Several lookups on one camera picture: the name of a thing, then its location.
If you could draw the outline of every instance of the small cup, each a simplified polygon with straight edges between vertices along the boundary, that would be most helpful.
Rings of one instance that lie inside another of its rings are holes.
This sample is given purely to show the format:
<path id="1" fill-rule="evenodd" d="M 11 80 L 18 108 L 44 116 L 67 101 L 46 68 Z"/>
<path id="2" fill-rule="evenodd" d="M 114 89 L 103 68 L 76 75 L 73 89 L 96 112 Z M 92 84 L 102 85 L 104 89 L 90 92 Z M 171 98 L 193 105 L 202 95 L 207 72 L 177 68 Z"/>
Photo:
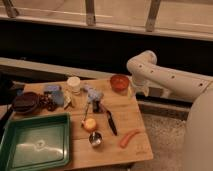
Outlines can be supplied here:
<path id="1" fill-rule="evenodd" d="M 69 77 L 67 84 L 71 88 L 72 93 L 80 94 L 81 92 L 81 80 L 79 77 Z"/>
<path id="2" fill-rule="evenodd" d="M 102 142 L 102 136 L 98 132 L 92 132 L 89 136 L 89 142 L 92 145 L 92 147 L 97 147 Z"/>

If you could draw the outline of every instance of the green tray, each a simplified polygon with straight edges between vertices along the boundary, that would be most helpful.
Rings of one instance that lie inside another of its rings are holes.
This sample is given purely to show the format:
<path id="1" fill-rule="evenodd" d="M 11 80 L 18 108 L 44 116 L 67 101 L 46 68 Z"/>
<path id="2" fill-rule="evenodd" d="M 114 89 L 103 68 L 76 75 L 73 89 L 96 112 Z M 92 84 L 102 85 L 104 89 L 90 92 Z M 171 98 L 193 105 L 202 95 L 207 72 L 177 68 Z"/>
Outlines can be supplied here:
<path id="1" fill-rule="evenodd" d="M 1 171 L 35 171 L 69 162 L 69 114 L 11 121 L 0 145 Z"/>

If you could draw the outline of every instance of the orange object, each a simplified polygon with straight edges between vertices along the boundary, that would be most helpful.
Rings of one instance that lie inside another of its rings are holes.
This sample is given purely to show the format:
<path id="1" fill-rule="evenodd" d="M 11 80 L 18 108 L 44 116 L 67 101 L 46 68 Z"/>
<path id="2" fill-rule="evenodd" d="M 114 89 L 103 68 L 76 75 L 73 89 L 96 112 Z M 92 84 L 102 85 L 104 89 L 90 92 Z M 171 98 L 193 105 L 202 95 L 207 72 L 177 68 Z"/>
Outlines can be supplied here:
<path id="1" fill-rule="evenodd" d="M 132 137 L 136 134 L 139 134 L 139 133 L 140 133 L 139 129 L 134 129 L 134 130 L 129 131 L 128 133 L 126 133 L 123 136 L 123 138 L 119 142 L 119 146 L 121 148 L 126 148 L 126 146 L 128 145 L 129 141 L 132 139 Z"/>
<path id="2" fill-rule="evenodd" d="M 111 84 L 112 89 L 115 92 L 121 92 L 128 88 L 129 79 L 125 75 L 116 74 L 110 78 L 110 84 Z"/>
<path id="3" fill-rule="evenodd" d="M 97 122 L 93 118 L 87 118 L 84 123 L 84 129 L 88 132 L 93 132 L 97 129 Z"/>

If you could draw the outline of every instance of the orange bowl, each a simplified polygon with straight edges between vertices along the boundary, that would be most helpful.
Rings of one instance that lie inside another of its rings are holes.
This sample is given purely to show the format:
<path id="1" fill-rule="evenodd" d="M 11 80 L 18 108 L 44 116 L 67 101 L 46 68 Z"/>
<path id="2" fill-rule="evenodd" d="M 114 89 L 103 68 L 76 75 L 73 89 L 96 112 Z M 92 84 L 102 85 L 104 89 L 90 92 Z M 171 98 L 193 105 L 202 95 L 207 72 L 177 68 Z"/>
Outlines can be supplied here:
<path id="1" fill-rule="evenodd" d="M 129 79 L 122 74 L 115 74 L 110 78 L 110 84 L 115 92 L 121 92 L 128 88 Z"/>

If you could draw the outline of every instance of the floor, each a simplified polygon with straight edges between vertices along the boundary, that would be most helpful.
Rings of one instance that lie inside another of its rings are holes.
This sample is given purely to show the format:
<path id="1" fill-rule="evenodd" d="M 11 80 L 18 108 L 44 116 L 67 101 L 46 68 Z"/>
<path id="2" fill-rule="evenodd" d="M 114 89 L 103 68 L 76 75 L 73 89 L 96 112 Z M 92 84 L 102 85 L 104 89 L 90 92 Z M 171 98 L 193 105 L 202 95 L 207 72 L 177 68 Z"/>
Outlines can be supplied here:
<path id="1" fill-rule="evenodd" d="M 150 113 L 144 113 L 142 116 L 153 149 L 154 159 L 135 163 L 131 171 L 180 171 L 186 121 L 168 117 L 168 114 L 166 117 Z M 126 167 L 108 166 L 78 171 L 124 170 L 127 170 Z"/>

